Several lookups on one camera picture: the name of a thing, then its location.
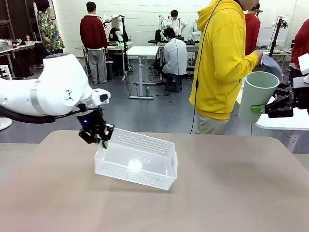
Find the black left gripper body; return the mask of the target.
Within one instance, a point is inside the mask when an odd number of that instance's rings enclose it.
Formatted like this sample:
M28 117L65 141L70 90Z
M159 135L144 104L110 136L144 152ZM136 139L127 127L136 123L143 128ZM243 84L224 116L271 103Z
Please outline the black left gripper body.
M97 109L89 111L88 114L77 116L82 128L79 136L83 140L106 140L105 134L106 122L103 119L103 110Z

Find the person's right hand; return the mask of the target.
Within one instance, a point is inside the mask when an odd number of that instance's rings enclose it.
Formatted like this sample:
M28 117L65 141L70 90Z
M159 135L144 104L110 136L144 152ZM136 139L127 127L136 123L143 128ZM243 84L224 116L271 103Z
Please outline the person's right hand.
M261 50L257 49L255 51L253 51L253 53L257 55L258 61L257 61L256 65L259 65L261 63L261 60L262 60L262 57L263 57L263 52Z

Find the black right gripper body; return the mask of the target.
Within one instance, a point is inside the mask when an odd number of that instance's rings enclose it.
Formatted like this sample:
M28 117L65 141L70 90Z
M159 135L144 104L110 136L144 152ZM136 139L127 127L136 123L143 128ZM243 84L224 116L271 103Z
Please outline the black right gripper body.
M309 108L309 87L294 88L294 107L298 109Z

